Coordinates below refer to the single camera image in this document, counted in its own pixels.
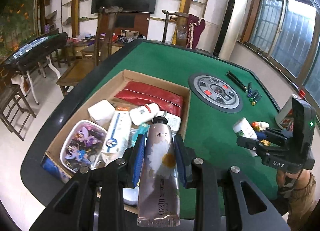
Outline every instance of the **black cap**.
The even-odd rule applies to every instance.
[[[152,123],[164,123],[167,124],[168,120],[164,116],[156,116],[153,118]]]

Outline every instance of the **red cushion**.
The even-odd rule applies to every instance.
[[[130,81],[115,97],[138,106],[156,103],[160,110],[181,117],[183,98],[155,86]]]

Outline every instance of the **toothpaste box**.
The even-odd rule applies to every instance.
[[[102,158],[106,164],[121,158],[128,148],[131,130],[129,109],[117,107],[110,122],[106,140],[102,147]]]

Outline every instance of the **maroon cloth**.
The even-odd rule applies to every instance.
[[[183,98],[155,86],[130,81],[115,97],[138,106],[156,103],[160,110],[181,117]]]
[[[187,48],[195,49],[205,28],[205,20],[189,14]]]

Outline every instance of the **hand cream tube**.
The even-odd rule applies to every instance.
[[[180,224],[178,171],[167,119],[155,117],[149,127],[139,185],[140,227]]]

